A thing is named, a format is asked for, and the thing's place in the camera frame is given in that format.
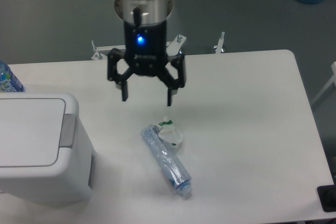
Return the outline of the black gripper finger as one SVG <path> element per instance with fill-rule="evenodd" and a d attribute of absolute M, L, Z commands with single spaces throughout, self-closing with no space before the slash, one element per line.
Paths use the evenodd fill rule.
<path fill-rule="evenodd" d="M 167 86 L 167 106 L 172 105 L 173 92 L 178 88 L 185 87 L 186 84 L 186 69 L 185 55 L 177 54 L 171 61 L 171 65 L 177 70 L 178 78 L 174 79 L 166 67 L 159 67 L 157 77 Z"/>
<path fill-rule="evenodd" d="M 107 55 L 107 79 L 109 81 L 114 81 L 116 85 L 120 88 L 122 93 L 122 101 L 126 101 L 128 99 L 128 84 L 127 80 L 132 76 L 134 73 L 132 69 L 132 63 L 129 59 L 126 52 L 122 52 L 120 49 L 112 48 Z M 128 69 L 123 73 L 118 73 L 118 62 L 123 59 L 127 65 L 129 66 Z"/>

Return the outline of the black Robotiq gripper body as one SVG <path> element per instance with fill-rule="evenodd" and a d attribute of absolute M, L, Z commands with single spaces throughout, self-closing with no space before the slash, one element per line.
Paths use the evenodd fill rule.
<path fill-rule="evenodd" d="M 155 77 L 165 69 L 166 21 L 151 26 L 139 26 L 124 22 L 124 59 L 133 73 Z"/>

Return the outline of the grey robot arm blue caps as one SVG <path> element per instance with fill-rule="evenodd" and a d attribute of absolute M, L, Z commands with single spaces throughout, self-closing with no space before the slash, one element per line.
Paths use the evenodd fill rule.
<path fill-rule="evenodd" d="M 179 88 L 185 87 L 185 55 L 182 35 L 168 44 L 167 18 L 172 0 L 115 0 L 114 8 L 123 20 L 125 50 L 112 48 L 107 54 L 107 79 L 114 81 L 128 99 L 127 80 L 133 75 L 158 77 L 167 86 L 167 104 Z"/>

